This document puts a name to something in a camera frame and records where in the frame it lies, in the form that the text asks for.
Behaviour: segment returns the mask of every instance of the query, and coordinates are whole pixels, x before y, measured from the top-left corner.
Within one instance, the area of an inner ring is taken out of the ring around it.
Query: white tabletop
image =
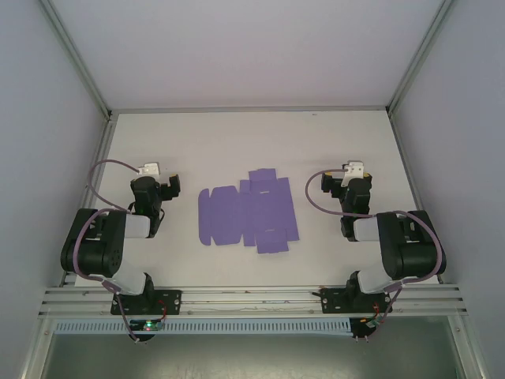
[[[137,167],[156,161],[163,174],[179,174],[181,194],[163,203],[166,217],[158,234],[125,240],[123,259],[161,287],[343,285],[353,271],[379,264],[378,242],[348,242],[339,217],[305,199],[311,174],[349,159],[362,160],[373,176],[371,212],[415,209],[385,111],[121,114],[108,157]],[[289,252],[273,254],[242,243],[202,245],[200,191],[238,186],[258,168],[276,168],[278,178],[290,179],[300,241],[289,242]],[[126,207],[135,177],[109,163],[99,192]],[[319,187],[315,179],[314,200],[340,210],[338,200]],[[76,285],[92,283],[78,278]]]

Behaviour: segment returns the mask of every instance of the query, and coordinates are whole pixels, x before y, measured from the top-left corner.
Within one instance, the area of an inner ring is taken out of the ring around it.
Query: purple cardboard cutout
[[[198,197],[199,236],[204,245],[239,243],[258,246],[258,253],[288,250],[288,241],[299,239],[288,178],[276,178],[275,169],[249,172],[240,181],[240,193],[233,186],[216,187],[209,196]]]

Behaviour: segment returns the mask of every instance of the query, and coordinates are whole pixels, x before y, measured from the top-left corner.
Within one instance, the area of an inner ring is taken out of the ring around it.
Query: floor
[[[181,193],[163,203],[166,217],[155,238],[127,238],[123,249],[123,259],[160,287],[344,285],[350,273],[380,264],[378,242],[347,241],[339,217],[314,209],[305,198],[312,174],[349,159],[362,160],[373,177],[372,213],[415,209],[386,111],[121,114],[107,158],[134,167],[158,162],[160,182],[179,175]],[[249,171],[260,168],[275,168],[278,178],[289,179],[300,240],[274,254],[258,254],[243,243],[203,245],[200,192],[238,188]],[[134,200],[129,183],[135,177],[107,164],[99,192],[126,207]],[[313,200],[339,210],[318,180],[309,187]],[[76,285],[99,284],[78,278]]]
[[[464,378],[445,317],[391,318],[369,343],[332,336],[56,336],[46,379]]]

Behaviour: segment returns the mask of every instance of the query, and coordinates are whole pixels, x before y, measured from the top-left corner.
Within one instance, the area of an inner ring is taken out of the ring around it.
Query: black mounting bracket
[[[322,288],[319,292],[312,293],[320,297],[323,313],[373,314],[375,312],[375,304],[378,305],[379,312],[383,313],[386,311],[391,300],[389,294],[364,294],[360,291],[357,273],[358,271],[350,276],[345,288]]]
[[[144,292],[140,295],[119,295],[125,315],[138,316],[141,314],[163,315],[166,307],[167,316],[177,316],[181,310],[182,291],[180,290],[155,290],[152,279],[146,275]],[[115,298],[112,300],[110,314],[120,315],[121,310]]]

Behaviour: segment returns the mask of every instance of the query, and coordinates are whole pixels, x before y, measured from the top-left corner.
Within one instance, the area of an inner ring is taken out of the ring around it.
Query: purple cable
[[[103,214],[105,212],[110,212],[110,211],[115,211],[115,209],[104,208],[104,209],[100,209],[96,213],[93,213],[92,216],[88,219],[88,221],[86,221],[84,223],[82,229],[80,229],[79,235],[77,236],[76,244],[73,247],[73,255],[72,255],[73,271],[75,271],[76,274],[83,279],[94,280],[95,282],[100,282],[100,283],[103,281],[102,278],[97,278],[94,276],[88,276],[88,275],[84,274],[79,268],[79,261],[78,261],[77,257],[79,254],[80,243],[82,242],[82,239],[84,238],[84,235],[86,234],[86,231],[88,230],[89,226],[92,224],[93,220],[96,219],[101,214]]]
[[[305,196],[307,197],[307,200],[309,201],[310,204],[312,204],[315,208],[319,209],[321,212],[329,213],[330,215],[336,215],[336,216],[351,216],[351,217],[359,217],[362,219],[368,219],[370,217],[375,217],[376,215],[362,215],[359,213],[346,213],[346,212],[336,212],[336,211],[330,211],[329,209],[325,209],[317,205],[314,200],[309,196],[309,185],[311,181],[318,175],[324,174],[326,172],[346,172],[346,170],[342,168],[331,168],[329,170],[322,170],[319,172],[316,172],[313,176],[309,178],[307,181],[307,184],[305,185]],[[419,217],[416,217],[408,212],[404,211],[392,211],[393,213],[397,215],[402,215],[405,217],[408,217],[415,223],[417,223],[420,227],[422,227],[426,233],[429,234],[429,236],[432,238],[433,243],[435,244],[436,248],[436,264],[433,270],[426,276],[423,276],[422,278],[410,278],[410,279],[405,279],[405,280],[400,280],[398,283],[394,283],[391,286],[388,286],[384,288],[385,291],[387,292],[393,292],[396,291],[395,296],[393,299],[390,301],[389,305],[386,308],[386,311],[384,312],[383,320],[386,318],[387,314],[390,312],[391,307],[393,306],[393,303],[396,301],[398,298],[398,295],[400,295],[400,292],[402,291],[403,285],[408,284],[408,283],[418,283],[418,282],[423,282],[425,280],[430,279],[432,276],[436,275],[436,273],[440,270],[440,266],[442,265],[442,246],[440,245],[440,240],[436,237],[435,232]]]
[[[137,338],[137,336],[135,336],[132,329],[129,327],[129,322],[128,322],[128,320],[126,320],[125,311],[123,310],[123,305],[121,304],[121,300],[119,299],[119,296],[117,296],[117,294],[112,290],[112,287],[108,287],[107,285],[104,285],[104,282],[105,282],[104,279],[98,278],[95,276],[88,276],[88,275],[84,274],[79,268],[79,260],[78,260],[79,248],[80,248],[80,243],[82,242],[82,239],[84,238],[84,235],[86,234],[86,231],[88,230],[88,228],[92,224],[93,220],[96,219],[98,216],[102,215],[105,212],[110,212],[110,211],[115,211],[115,210],[116,209],[112,209],[112,208],[100,209],[98,212],[93,213],[92,216],[88,219],[88,221],[86,221],[84,223],[82,229],[80,229],[79,235],[77,236],[76,244],[73,247],[73,255],[72,255],[73,271],[75,271],[76,274],[83,279],[93,280],[95,282],[100,282],[106,290],[108,290],[109,292],[116,295],[116,299],[118,300],[119,309],[121,310],[121,315],[123,317],[123,321],[125,322],[126,329],[128,330],[128,333],[131,335],[131,337],[133,338],[135,343],[137,343],[139,341],[139,339]]]
[[[322,171],[316,172],[313,176],[311,176],[309,178],[309,180],[307,181],[307,184],[305,184],[305,196],[307,197],[307,200],[309,201],[310,204],[312,204],[315,208],[319,209],[321,212],[328,213],[330,215],[361,217],[363,219],[369,219],[370,217],[373,217],[373,215],[362,215],[362,214],[358,214],[358,213],[330,211],[329,209],[325,209],[325,208],[317,205],[316,202],[309,196],[309,184],[316,176],[321,175],[321,174],[325,174],[327,172],[346,172],[346,171],[347,170],[344,170],[343,168],[331,168],[329,170],[322,170]]]
[[[101,201],[103,201],[105,204],[108,204],[110,205],[111,207],[115,207],[117,209],[119,209],[120,211],[126,211],[129,213],[129,210],[128,209],[125,209],[123,207],[120,207],[119,205],[116,205],[114,204],[113,202],[111,201],[108,201],[107,199],[105,199],[104,197],[101,197],[98,192],[96,191],[95,187],[93,186],[92,184],[92,179],[93,179],[93,171],[100,165],[100,164],[104,164],[104,163],[117,163],[117,164],[121,164],[122,166],[124,167],[127,167],[129,168],[130,170],[133,170],[135,172],[139,172],[138,169],[136,169],[135,167],[133,166],[130,166],[129,164],[127,163],[124,163],[122,162],[121,160],[116,160],[116,159],[102,159],[102,160],[99,160],[98,162],[96,162],[92,168],[89,169],[89,172],[88,172],[88,188],[91,190],[91,192],[96,196],[98,197]]]

